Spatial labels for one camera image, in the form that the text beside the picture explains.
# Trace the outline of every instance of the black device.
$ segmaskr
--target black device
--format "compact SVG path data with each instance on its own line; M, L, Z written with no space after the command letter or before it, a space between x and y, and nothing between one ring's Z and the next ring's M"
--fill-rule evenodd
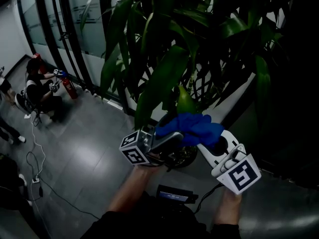
M159 185L156 198L171 204L194 204L198 195L194 195L193 192L189 190Z

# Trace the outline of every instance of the cable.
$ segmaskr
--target cable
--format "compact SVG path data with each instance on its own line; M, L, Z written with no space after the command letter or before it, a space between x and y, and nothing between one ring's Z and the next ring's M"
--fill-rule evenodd
M81 213L89 214L89 215L91 215L91 216L93 216L94 218L96 218L96 219L99 220L99 218L96 217L94 214L89 213L89 212L82 211L82 210L78 209L77 207L75 207L74 205L72 205L69 201L67 201L66 199L64 199L63 197L61 197L58 193L56 193L56 192L54 191L54 189L52 189L52 187L51 187L49 184L47 184L41 177L40 177L40 179L53 191L53 193L54 193L55 195L57 195L59 198L61 198L61 199L64 200L65 202L67 202L70 206L72 206L73 208L77 209L77 210L78 210L79 212L81 212Z
M35 158L36 166L37 166L37 168L38 168L38 172L39 172L39 163L38 163L38 160L37 160L36 156L34 155L34 153L33 153L32 151L29 151L29 152L27 153L25 159L26 159L26 162L28 163L28 165L31 166L31 168L32 168L32 177L35 179L33 166L32 166L32 165L29 163L29 161L28 161L28 155L29 155L30 153L31 153L31 154L34 156L34 158Z
M11 190L11 189L8 189L8 188L6 188L6 187L0 186L0 188L3 188L3 189L6 189L6 190L9 190L9 191L11 191L11 192L13 192L13 193L17 194L17 192L15 192L15 191L13 191L13 190ZM39 199L40 199L40 197L39 197L39 198L34 199L34 200L28 200L27 198L24 198L24 197L22 197L21 195L19 195L19 196L20 196L21 198L23 198L23 199L25 199L25 200L27 200L27 201L31 201L31 202L35 202L36 200L39 200Z
M31 153L31 154L34 156L34 158L35 158L38 171L39 171L39 165L38 165L38 160L37 160L36 156L34 155L34 153L33 153L32 151L29 151L25 158L26 158L26 162L28 163L28 165L31 166L31 168L32 168L32 176L34 176L33 166L28 162L28 159L27 159L27 157L28 157L28 155L29 155L30 153ZM77 209L79 212L89 214L89 215L91 215L91 216L93 216L93 217L95 217L96 219L99 220L99 218L96 217L94 214L89 213L89 212L82 211L82 210L78 209L77 207L75 207L74 205L72 205L69 201L67 201L66 199L64 199L63 197L61 197L58 193L56 193L56 192L54 191L54 189L52 189L52 187L51 187L49 184L47 184L47 183L43 180L43 178L41 178L40 176L39 176L39 178L53 191L53 193L54 193L55 195L57 195L59 198L63 199L63 200L64 200L65 202L67 202L70 206L74 207L74 208Z
M43 217L42 217L42 215L41 215L41 213L40 213L40 211L39 211L38 205L36 204L36 201L35 201L35 199L34 199L33 191L32 191L32 184L33 184L33 183L32 183L32 181L31 181L30 188L31 188L31 196L32 196L32 199L33 199L34 204L35 204L35 207L36 207L36 209L37 209L37 211L38 211L38 213L39 213L39 215L40 215L40 217L41 217L41 219L42 219L42 222L43 222L43 224L44 224L44 226L45 226L45 229L46 229L48 235L50 236L50 238L52 239L52 236L51 236L51 234L49 233L49 230L48 230L48 228L47 228L47 226L46 226L46 224L45 224L45 222L44 222L44 219L43 219Z
M207 192L207 193L202 197L202 199L200 200L200 202L199 202L199 204L198 204L198 206L197 206L197 209L196 209L196 211L194 212L194 214L196 214L196 213L199 212L199 210L200 210L200 208L201 208L201 203L202 203L207 197L209 197L211 194L213 194L213 192L215 191L215 189L218 189L218 188L220 188L220 187L222 187L222 186L223 186L223 184L218 183L211 191Z
M43 147L42 147L42 145L41 145L41 144L36 143L36 138L35 138L35 135L34 135L34 123L32 123L32 115L30 115L30 123L32 124L32 134L33 134L33 137L34 137L34 143L35 143L35 145L38 145L38 146L40 146L40 147L41 147L42 153L43 153L43 155L44 155L44 159L43 159L42 164L41 164L41 169L40 169L40 171L38 171L38 173L37 173L37 175L36 175L36 177L37 177L37 176L39 176L39 175L40 175L40 173L41 173L41 172L42 172L42 170L43 170L43 164L44 164L44 162L45 162L46 155L45 155L45 153L44 153L44 151L43 151Z

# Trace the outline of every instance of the screen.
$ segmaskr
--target screen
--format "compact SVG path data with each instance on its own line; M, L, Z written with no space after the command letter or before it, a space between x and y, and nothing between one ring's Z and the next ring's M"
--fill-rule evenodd
M185 202L188 199L188 197L186 196L175 195L175 194L171 194L171 193L167 193L163 191L159 192L159 196L163 198L172 199L172 200L182 201L182 202Z

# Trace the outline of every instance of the fire extinguisher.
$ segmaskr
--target fire extinguisher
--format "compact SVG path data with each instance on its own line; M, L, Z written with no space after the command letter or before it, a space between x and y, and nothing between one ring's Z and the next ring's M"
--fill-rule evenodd
M70 82L68 78L63 78L62 84L72 99L76 99L78 97L78 94L76 94L76 90L73 84Z

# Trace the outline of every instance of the gray tile floor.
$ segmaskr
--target gray tile floor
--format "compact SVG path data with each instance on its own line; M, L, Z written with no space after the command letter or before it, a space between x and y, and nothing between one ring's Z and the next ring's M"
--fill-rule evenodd
M25 85L26 63L27 60L21 63L9 77L17 92ZM42 123L34 129L36 140L46 153L41 176L73 205L100 217L132 169L118 146L132 131L133 118L81 89L78 89L76 100L71 100L63 87L57 94L64 101L61 118L52 122L42 115ZM0 114L27 139L25 144L14 146L0 139L1 152L13 158L26 179L31 181L26 154L32 150L39 161L43 160L43 155L33 143L30 120L24 119L21 111L4 101ZM35 165L33 157L29 158ZM187 168L158 173L147 191L154 194L158 184L163 184L192 190L201 198L217 184L210 176L210 170L203 157L198 155ZM95 218L78 212L44 183L41 185L44 197L37 204L52 237L80 238ZM38 185L33 186L33 193L37 198ZM208 227L220 196L221 189L203 202L196 215ZM189 207L195 210L197 204ZM244 239L315 238L319 232L319 194L263 173L262 179L244 194L240 228Z

